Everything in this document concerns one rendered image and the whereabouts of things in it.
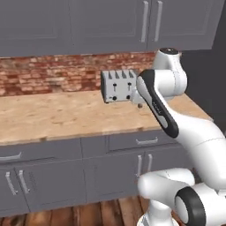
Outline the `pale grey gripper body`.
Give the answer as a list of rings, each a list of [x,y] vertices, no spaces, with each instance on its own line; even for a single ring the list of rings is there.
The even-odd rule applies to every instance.
[[[134,104],[143,104],[143,103],[145,103],[145,100],[140,96],[137,88],[134,88],[132,90],[131,101]]]

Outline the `silver four-slot toaster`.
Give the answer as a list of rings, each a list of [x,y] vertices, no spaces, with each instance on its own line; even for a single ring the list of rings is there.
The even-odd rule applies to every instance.
[[[101,71],[102,98],[106,103],[124,102],[132,98],[137,74],[134,70]]]

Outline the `grey drawer front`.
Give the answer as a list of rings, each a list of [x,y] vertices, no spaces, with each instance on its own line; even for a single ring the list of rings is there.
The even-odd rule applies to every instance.
[[[29,144],[0,146],[0,156],[22,153],[20,159],[8,162],[26,162],[36,160],[75,160],[82,157],[80,139],[61,139]]]
[[[142,146],[137,145],[136,143],[136,139],[149,140],[154,139],[155,137],[158,138],[158,142],[155,144]],[[176,143],[176,141],[161,130],[112,134],[107,138],[107,147],[110,152],[132,148],[153,147],[171,143]]]

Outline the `grey wall cupboard door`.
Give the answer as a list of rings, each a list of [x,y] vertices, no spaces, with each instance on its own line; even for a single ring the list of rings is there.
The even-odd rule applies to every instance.
[[[140,52],[144,0],[69,0],[76,54]],[[151,6],[149,3],[148,20]]]
[[[67,55],[68,0],[0,0],[0,57]]]
[[[162,0],[159,40],[154,41],[157,1],[151,0],[147,49],[211,49],[225,0]]]

